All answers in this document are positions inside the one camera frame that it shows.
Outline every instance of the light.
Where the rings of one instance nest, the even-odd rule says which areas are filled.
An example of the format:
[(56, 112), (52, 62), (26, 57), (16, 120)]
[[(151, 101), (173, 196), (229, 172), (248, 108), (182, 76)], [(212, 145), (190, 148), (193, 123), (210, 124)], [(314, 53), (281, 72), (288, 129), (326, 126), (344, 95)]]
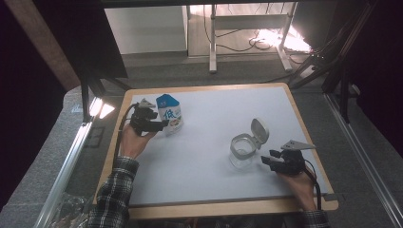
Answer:
[(261, 29), (259, 36), (254, 38), (253, 41), (264, 43), (270, 46), (278, 45), (280, 42), (279, 35), (276, 32), (268, 29)]
[(288, 36), (285, 39), (284, 47), (293, 51), (311, 51), (311, 47), (303, 41), (303, 37), (294, 27), (290, 27)]
[(199, 15), (199, 16), (203, 16), (203, 6), (191, 6), (190, 7), (190, 14), (191, 15)]
[(107, 114), (111, 113), (113, 110), (115, 110), (114, 106), (111, 106), (109, 104), (104, 104), (101, 114), (100, 114), (100, 119), (103, 119)]
[(94, 105), (92, 106), (91, 110), (89, 111), (89, 115), (91, 115), (91, 116), (98, 115), (98, 113), (101, 110), (102, 104), (103, 104), (102, 100), (98, 98), (95, 101)]

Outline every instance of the plaid shirt sleeve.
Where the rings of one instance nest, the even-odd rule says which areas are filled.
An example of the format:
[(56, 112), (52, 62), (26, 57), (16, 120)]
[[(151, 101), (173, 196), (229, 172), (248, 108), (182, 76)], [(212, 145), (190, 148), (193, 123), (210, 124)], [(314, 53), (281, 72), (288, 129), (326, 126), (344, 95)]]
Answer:
[(324, 211), (302, 212), (305, 228), (330, 228), (329, 220)]
[(89, 212), (87, 227), (126, 227), (127, 205), (139, 163), (128, 157), (118, 157), (115, 167), (101, 186), (96, 207)]

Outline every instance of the gray floor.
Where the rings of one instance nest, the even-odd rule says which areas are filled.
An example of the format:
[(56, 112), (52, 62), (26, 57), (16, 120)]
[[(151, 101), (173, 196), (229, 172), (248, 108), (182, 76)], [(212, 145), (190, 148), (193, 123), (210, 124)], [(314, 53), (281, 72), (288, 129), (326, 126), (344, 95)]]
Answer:
[[(189, 59), (183, 57), (183, 53), (130, 55), (124, 56), (124, 61), (129, 78), (122, 81), (136, 88), (288, 80), (283, 78), (287, 74), (283, 71), (281, 62), (270, 54), (220, 56), (219, 71), (214, 75), (208, 73), (207, 58)], [(329, 212), (331, 224), (333, 227), (393, 227), (321, 93), (322, 80), (323, 78), (316, 79), (292, 92), (339, 201), (339, 208)], [(105, 86), (105, 99), (119, 109), (124, 92), (108, 82), (105, 82)], [(65, 97), (64, 109), (48, 140), (0, 214), (0, 227), (31, 227), (35, 223), (81, 124), (82, 113), (75, 108), (81, 103), (80, 95), (80, 88), (77, 88)], [(116, 123), (116, 113), (94, 123), (93, 127), (104, 127), (106, 131), (98, 147), (87, 147), (82, 153), (67, 187), (70, 194), (85, 197), (93, 194), (98, 180), (96, 177), (101, 172), (103, 156), (112, 133), (111, 126)], [(350, 101), (350, 117), (351, 125), (363, 146), (368, 149), (374, 166), (401, 204), (403, 186), (399, 181), (399, 174), (403, 169), (402, 159), (363, 115), (354, 100)]]

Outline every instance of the black curtain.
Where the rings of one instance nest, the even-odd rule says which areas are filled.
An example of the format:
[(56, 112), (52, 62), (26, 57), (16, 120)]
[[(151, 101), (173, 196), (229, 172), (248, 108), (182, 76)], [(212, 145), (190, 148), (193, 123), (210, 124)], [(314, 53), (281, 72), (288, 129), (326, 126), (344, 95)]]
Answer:
[(378, 1), (348, 56), (358, 105), (403, 156), (403, 1)]
[(66, 91), (0, 1), (0, 209), (36, 158)]

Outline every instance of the person's left hand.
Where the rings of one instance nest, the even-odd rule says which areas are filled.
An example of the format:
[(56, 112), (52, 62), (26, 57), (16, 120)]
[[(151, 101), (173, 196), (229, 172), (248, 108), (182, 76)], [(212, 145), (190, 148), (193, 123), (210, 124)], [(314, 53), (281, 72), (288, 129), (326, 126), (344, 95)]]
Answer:
[(144, 151), (148, 141), (156, 134), (157, 132), (148, 132), (143, 136), (139, 136), (130, 124), (125, 125), (122, 132), (121, 156), (136, 159)]

